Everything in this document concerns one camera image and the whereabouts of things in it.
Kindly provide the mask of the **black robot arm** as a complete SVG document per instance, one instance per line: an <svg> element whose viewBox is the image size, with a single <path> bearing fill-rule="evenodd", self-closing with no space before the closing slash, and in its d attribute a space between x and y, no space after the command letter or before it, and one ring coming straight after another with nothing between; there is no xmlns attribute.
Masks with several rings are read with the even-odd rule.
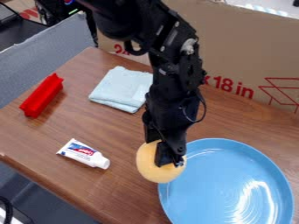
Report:
<svg viewBox="0 0 299 224"><path fill-rule="evenodd" d="M144 141L158 142L154 163L184 165L187 129L204 115L200 85L207 75L196 30L162 0L78 0L94 14L104 36L126 51L147 55L154 83L146 93Z"/></svg>

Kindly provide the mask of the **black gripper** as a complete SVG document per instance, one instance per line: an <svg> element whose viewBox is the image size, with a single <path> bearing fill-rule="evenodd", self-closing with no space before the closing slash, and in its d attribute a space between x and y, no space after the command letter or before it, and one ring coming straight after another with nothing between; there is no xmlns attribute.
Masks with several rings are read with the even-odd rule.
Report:
<svg viewBox="0 0 299 224"><path fill-rule="evenodd" d="M154 84L146 94L143 114L144 141L156 140L154 164L158 167L186 164L186 135L188 128L198 123L200 104L206 107L199 86L206 73L182 78L176 73L154 74Z"/></svg>

